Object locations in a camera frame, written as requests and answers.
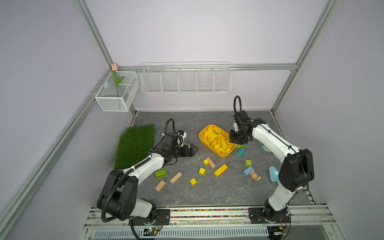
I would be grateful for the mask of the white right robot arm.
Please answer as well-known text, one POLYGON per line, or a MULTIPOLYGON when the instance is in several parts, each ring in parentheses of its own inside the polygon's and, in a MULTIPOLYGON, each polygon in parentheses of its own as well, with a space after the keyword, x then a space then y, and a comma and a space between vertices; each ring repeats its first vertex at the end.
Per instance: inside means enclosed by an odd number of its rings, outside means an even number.
POLYGON ((245 111, 235 111, 234 130, 230 142, 245 145, 255 139, 266 146, 282 163, 278 186, 266 200, 261 217, 274 223, 288 214, 288 204, 298 191, 302 191, 315 178, 313 154, 299 149, 275 133, 264 120, 251 119, 245 111))

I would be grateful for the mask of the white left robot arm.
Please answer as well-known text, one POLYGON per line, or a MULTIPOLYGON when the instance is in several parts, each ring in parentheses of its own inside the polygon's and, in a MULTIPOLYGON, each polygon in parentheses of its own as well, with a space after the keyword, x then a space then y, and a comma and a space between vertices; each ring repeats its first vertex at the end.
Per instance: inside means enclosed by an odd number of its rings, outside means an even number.
POLYGON ((199 148, 186 144, 187 133, 178 131, 163 134, 159 144, 138 164, 125 170, 113 170, 109 173, 97 201, 97 208, 102 211, 104 223, 113 220, 142 218, 153 223, 156 221, 156 205, 138 199, 138 187, 152 173, 163 168, 172 159, 193 157, 199 148))

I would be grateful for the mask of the green plastic dustpan brush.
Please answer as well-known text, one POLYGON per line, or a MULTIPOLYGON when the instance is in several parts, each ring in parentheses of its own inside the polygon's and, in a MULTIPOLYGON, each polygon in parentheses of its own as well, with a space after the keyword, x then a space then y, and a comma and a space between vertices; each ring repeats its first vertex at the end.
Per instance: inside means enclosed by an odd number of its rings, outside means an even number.
POLYGON ((265 145, 262 146, 262 149, 267 152, 267 153, 271 153, 272 151, 265 145))

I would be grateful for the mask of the natural wood centre block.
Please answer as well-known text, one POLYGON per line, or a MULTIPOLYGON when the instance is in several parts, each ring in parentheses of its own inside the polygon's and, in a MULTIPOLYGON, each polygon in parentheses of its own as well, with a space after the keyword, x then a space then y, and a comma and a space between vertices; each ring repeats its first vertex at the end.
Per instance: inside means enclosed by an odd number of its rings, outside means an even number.
POLYGON ((214 169, 216 167, 216 165, 214 164, 214 162, 211 160, 210 157, 207 157, 206 160, 209 162, 209 165, 214 169))

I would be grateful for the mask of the yellow cube below flat block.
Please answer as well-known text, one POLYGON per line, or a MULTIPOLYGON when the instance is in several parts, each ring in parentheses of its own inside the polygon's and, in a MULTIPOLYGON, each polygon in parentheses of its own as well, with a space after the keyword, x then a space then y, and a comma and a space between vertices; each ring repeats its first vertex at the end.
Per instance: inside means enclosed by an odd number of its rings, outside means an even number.
POLYGON ((204 175, 205 175, 205 172, 206 172, 206 169, 204 169, 204 168, 200 168, 200 170, 199 170, 199 174, 200 174, 200 175, 204 176, 204 175))

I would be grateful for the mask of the white mesh corner basket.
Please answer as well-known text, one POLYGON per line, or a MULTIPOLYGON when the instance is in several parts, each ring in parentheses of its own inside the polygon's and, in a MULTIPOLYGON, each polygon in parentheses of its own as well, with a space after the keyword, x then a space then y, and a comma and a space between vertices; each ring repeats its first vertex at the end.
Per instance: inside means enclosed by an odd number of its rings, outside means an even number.
POLYGON ((95 99, 104 112, 129 112, 139 86, 136 72, 112 71, 95 99))

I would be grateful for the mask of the yellow small cube bottom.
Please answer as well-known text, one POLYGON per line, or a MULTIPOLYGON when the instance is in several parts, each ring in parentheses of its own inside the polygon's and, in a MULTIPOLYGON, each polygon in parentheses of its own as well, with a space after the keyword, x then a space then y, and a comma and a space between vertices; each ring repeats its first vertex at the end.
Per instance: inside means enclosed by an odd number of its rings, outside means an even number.
POLYGON ((194 186, 194 185, 197 184, 197 181, 196 181, 195 178, 193 178, 193 179, 190 180, 190 183, 191 183, 192 186, 194 186))

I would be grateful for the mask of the green rectangular block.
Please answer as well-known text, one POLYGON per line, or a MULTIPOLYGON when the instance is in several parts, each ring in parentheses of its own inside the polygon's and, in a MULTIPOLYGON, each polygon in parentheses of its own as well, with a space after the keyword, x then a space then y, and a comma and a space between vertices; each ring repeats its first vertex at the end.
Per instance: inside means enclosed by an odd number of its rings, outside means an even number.
POLYGON ((167 175, 166 170, 160 170, 155 172, 156 178, 162 178, 162 177, 165 177, 166 175, 167 175))

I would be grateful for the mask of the yellow plastic tub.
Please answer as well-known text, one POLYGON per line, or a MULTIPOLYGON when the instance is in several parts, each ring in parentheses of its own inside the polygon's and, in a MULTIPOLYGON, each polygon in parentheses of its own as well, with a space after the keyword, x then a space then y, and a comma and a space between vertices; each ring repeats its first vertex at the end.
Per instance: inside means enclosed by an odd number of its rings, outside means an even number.
POLYGON ((216 125, 208 125, 199 133, 201 143, 220 158, 226 158, 235 148, 229 134, 216 125))

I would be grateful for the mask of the natural wood block lower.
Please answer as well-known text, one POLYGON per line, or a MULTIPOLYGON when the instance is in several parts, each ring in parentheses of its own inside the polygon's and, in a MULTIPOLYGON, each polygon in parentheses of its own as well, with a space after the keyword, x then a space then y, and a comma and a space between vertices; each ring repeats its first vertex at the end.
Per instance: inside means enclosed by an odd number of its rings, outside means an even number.
POLYGON ((160 191, 164 188, 165 185, 166 185, 166 182, 163 181, 163 180, 161 180, 161 181, 158 183, 158 185, 155 187, 155 190, 156 190, 157 192, 160 192, 160 191))

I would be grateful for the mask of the pink artificial tulip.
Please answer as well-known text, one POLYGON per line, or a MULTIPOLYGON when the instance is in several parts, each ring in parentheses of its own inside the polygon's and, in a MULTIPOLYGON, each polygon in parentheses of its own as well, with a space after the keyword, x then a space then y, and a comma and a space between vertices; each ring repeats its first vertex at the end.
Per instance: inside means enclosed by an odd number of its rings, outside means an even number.
POLYGON ((120 95, 119 95, 119 85, 120 85, 120 83, 123 81, 123 79, 125 77, 118 77, 117 71, 119 70, 119 68, 118 68, 117 64, 113 63, 111 65, 111 68, 112 68, 112 74, 113 74, 114 80, 115 80, 115 87, 116 87, 117 97, 119 98, 120 97, 120 95))

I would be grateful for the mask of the yellow long block diagonal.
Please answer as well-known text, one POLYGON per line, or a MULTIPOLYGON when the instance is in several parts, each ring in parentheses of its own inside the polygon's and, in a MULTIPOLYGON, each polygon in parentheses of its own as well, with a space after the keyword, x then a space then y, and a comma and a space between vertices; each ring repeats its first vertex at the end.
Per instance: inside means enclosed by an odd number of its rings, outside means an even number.
POLYGON ((215 172, 214 175, 216 177, 219 177, 223 172, 225 172, 228 169, 228 166, 226 164, 223 164, 220 166, 215 172))

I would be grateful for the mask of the green artificial grass mat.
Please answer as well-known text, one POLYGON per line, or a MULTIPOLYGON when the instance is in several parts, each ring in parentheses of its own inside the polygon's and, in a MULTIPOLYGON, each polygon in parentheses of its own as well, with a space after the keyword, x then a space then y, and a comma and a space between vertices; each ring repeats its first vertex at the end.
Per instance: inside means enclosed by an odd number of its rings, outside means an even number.
POLYGON ((136 165, 149 155, 154 144, 154 125, 126 129, 118 143, 114 169, 123 170, 136 165))

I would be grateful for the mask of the teal block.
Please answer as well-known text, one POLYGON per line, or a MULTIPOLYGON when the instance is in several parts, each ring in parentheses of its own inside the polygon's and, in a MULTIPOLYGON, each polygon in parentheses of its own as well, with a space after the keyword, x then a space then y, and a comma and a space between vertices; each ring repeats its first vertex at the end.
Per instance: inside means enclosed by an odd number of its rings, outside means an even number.
POLYGON ((238 155, 239 157, 242 157, 242 156, 244 155, 245 151, 246 151, 246 150, 245 150, 244 148, 240 148, 239 151, 238 151, 238 153, 237 153, 237 155, 238 155))

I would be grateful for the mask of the light blue plastic scoop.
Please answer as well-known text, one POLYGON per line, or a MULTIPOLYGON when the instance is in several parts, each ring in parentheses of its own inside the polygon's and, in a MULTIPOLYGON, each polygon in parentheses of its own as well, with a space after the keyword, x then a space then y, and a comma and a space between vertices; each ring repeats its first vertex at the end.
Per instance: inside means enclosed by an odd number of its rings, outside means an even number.
POLYGON ((269 167, 269 176, 270 176, 271 182, 276 183, 276 184, 280 183, 279 171, 277 170, 276 167, 274 167, 274 166, 269 167))

